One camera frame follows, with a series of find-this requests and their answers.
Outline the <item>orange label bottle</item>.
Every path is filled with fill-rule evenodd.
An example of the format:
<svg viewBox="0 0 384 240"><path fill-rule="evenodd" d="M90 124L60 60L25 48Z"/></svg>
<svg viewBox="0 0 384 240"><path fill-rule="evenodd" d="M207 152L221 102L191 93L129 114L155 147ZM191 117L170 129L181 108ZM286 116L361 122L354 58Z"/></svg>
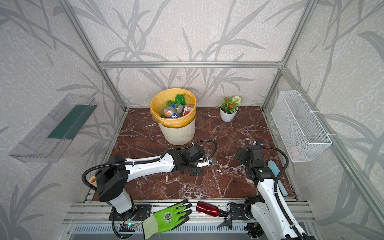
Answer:
<svg viewBox="0 0 384 240"><path fill-rule="evenodd" d="M163 109L163 114L164 114L164 117L168 119L177 119L180 117L176 109L171 106Z"/></svg>

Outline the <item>green work glove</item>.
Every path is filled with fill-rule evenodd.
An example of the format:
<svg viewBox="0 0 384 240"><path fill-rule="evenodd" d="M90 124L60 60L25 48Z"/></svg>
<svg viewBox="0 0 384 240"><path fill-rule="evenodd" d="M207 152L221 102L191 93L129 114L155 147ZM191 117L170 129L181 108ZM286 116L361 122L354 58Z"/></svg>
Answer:
<svg viewBox="0 0 384 240"><path fill-rule="evenodd" d="M154 213L142 222L144 240L153 235L165 233L186 223L193 212L187 199Z"/></svg>

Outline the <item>yellow red label bottle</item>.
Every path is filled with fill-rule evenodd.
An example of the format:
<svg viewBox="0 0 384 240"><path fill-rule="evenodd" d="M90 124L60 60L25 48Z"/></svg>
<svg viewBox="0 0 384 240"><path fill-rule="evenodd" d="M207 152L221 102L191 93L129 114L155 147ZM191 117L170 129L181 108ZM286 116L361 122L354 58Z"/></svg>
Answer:
<svg viewBox="0 0 384 240"><path fill-rule="evenodd" d="M184 108L182 111L183 116L186 116L187 114L189 114L194 109L194 107L195 107L194 105L184 105Z"/></svg>

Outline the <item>potted artificial plant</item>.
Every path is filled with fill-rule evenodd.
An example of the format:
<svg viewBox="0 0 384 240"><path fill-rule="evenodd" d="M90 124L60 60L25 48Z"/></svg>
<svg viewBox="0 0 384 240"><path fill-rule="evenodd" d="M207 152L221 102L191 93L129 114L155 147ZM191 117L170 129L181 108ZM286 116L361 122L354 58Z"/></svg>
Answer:
<svg viewBox="0 0 384 240"><path fill-rule="evenodd" d="M223 97L223 101L220 105L220 116L221 119L228 123L231 122L238 111L239 105L243 102L240 96L234 97Z"/></svg>

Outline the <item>red spray bottle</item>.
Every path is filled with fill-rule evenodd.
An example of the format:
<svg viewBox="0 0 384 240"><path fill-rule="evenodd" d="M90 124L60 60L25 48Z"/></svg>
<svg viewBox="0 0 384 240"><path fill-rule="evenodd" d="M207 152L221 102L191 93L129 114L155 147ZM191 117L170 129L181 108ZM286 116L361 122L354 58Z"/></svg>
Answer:
<svg viewBox="0 0 384 240"><path fill-rule="evenodd" d="M211 217L227 217L229 215L227 212L219 209L218 207L201 201L197 203L196 211Z"/></svg>

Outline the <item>small clay pot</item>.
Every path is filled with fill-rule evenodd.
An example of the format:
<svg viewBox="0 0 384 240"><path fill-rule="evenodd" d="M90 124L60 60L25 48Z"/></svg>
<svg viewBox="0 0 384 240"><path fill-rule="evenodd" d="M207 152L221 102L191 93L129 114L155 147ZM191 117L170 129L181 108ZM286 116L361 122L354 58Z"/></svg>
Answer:
<svg viewBox="0 0 384 240"><path fill-rule="evenodd" d="M93 185L94 187L97 187L97 179L95 176L90 177L89 183Z"/></svg>

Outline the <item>clear acrylic wall shelf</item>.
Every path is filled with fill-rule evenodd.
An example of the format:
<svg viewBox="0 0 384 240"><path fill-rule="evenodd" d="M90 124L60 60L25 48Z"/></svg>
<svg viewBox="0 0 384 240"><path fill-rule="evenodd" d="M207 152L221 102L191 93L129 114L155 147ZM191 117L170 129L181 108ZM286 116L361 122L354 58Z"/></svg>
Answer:
<svg viewBox="0 0 384 240"><path fill-rule="evenodd" d="M56 163L97 106L94 97L67 94L9 155L24 163Z"/></svg>

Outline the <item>green sprite bottle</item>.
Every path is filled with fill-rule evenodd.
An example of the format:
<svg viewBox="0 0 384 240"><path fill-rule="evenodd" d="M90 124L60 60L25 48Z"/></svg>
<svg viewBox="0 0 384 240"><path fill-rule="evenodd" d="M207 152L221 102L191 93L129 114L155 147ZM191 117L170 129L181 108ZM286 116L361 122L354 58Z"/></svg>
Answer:
<svg viewBox="0 0 384 240"><path fill-rule="evenodd" d="M176 105L176 104L183 105L183 106L186 104L186 98L184 94L177 94L174 100L168 100L166 102L167 106Z"/></svg>

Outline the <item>left circuit board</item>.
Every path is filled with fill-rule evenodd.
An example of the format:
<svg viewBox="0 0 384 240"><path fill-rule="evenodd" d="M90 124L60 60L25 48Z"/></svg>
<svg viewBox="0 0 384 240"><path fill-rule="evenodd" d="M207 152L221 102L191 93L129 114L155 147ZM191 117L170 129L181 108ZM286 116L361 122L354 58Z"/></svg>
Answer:
<svg viewBox="0 0 384 240"><path fill-rule="evenodd" d="M124 222L120 224L119 232L135 232L141 223Z"/></svg>

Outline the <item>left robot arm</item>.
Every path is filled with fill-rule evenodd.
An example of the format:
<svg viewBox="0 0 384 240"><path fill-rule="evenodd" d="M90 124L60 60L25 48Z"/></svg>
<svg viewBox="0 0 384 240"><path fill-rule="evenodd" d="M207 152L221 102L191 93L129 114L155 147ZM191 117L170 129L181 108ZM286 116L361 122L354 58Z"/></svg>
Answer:
<svg viewBox="0 0 384 240"><path fill-rule="evenodd" d="M207 157L198 144L168 149L160 156L142 159L125 159L121 155L115 155L106 164L85 170L82 181L98 193L99 201L108 203L118 214L129 218L136 207L125 190L126 183L148 175L175 171L183 173L185 170L191 176L200 176L201 168L214 162L213 156Z"/></svg>

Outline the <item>white ribbed trash bin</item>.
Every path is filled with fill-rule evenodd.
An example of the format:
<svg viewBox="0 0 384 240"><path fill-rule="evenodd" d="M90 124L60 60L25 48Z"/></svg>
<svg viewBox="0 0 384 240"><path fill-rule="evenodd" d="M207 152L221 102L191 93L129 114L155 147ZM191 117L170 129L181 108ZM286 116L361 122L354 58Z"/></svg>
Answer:
<svg viewBox="0 0 384 240"><path fill-rule="evenodd" d="M196 119L182 128L169 128L158 123L166 141L171 145L181 146L190 142L195 135Z"/></svg>

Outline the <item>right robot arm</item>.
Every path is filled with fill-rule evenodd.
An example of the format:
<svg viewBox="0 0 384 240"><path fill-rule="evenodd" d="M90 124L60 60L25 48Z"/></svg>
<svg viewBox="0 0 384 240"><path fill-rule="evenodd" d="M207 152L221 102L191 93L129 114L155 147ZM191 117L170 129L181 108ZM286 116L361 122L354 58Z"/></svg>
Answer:
<svg viewBox="0 0 384 240"><path fill-rule="evenodd" d="M273 171L265 166L263 150L274 150L282 154L286 162L275 176ZM246 149L239 148L234 156L240 164L246 167L250 180L255 184L259 194L248 197L248 212L257 220L269 240L314 240L300 226L278 187L280 177L289 165L287 155L280 149L249 145Z"/></svg>

